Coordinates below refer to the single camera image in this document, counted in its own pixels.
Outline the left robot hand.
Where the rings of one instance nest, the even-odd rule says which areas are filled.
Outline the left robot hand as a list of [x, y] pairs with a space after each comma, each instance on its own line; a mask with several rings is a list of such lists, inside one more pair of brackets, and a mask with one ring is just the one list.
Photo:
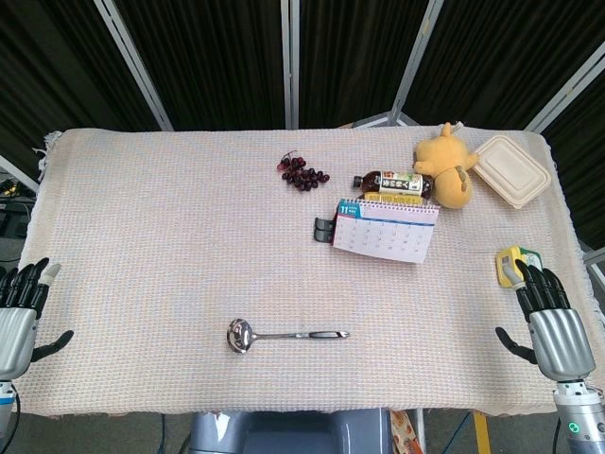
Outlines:
[[67, 330], [47, 345], [38, 346], [38, 326], [50, 289], [61, 270], [47, 257], [22, 269], [1, 271], [1, 381], [11, 382], [29, 365], [54, 355], [73, 338]]

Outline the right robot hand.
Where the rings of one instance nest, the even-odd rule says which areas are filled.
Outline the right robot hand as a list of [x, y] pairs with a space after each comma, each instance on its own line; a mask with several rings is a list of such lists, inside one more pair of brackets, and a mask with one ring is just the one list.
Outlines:
[[495, 333], [513, 355], [539, 367], [556, 382], [586, 378], [596, 368], [584, 325], [570, 305], [561, 280], [547, 269], [538, 269], [517, 259], [503, 266], [512, 283], [523, 312], [532, 345], [525, 347], [512, 340], [497, 326]]

